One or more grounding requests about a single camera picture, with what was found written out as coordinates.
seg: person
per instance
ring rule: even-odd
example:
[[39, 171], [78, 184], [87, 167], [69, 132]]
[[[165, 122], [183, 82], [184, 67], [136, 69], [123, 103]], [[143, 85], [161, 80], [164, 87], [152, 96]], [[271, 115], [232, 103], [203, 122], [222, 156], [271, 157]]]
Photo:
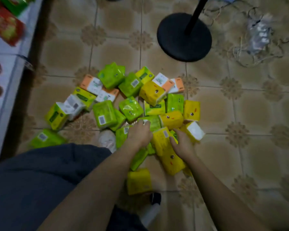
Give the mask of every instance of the person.
[[[192, 171], [217, 230], [269, 230], [201, 162], [188, 136], [175, 132], [178, 144], [172, 137], [170, 142]], [[113, 154], [106, 148], [66, 144], [1, 163], [0, 231], [147, 230], [137, 215], [121, 211], [115, 202], [134, 155], [152, 136], [150, 122], [139, 120]], [[102, 142], [113, 148], [112, 138]]]

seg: stand base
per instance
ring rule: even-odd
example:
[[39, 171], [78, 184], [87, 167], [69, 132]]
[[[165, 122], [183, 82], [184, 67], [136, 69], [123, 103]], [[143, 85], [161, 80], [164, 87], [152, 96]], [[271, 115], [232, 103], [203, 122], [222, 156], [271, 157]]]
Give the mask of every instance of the stand base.
[[164, 18], [158, 26], [158, 43], [170, 57], [181, 62], [196, 62], [211, 49], [212, 36], [208, 27], [198, 19], [190, 35], [184, 30], [192, 16], [175, 13]]

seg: person's left arm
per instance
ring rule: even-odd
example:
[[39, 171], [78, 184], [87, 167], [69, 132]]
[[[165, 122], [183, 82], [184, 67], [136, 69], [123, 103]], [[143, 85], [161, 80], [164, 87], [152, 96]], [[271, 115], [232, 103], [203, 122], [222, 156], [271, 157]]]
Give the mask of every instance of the person's left arm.
[[106, 230], [132, 159], [152, 139], [150, 122], [137, 122], [115, 153], [88, 174], [49, 214], [38, 231]]

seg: black pole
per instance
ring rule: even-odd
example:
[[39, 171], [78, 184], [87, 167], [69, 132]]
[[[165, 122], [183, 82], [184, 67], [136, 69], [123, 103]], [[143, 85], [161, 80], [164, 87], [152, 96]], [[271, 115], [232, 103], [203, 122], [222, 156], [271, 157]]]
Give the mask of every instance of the black pole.
[[189, 23], [187, 24], [184, 34], [185, 35], [190, 35], [190, 33], [193, 30], [193, 27], [195, 26], [199, 15], [201, 14], [201, 11], [203, 10], [204, 6], [206, 5], [206, 3], [208, 2], [208, 0], [199, 0], [199, 3], [194, 11], [193, 16], [191, 17]]

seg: red snack bag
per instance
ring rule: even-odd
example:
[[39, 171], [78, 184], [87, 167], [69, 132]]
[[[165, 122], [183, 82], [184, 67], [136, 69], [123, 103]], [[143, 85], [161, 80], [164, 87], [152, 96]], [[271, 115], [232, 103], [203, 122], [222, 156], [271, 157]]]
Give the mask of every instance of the red snack bag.
[[24, 24], [4, 7], [0, 8], [0, 37], [15, 46], [24, 32]]

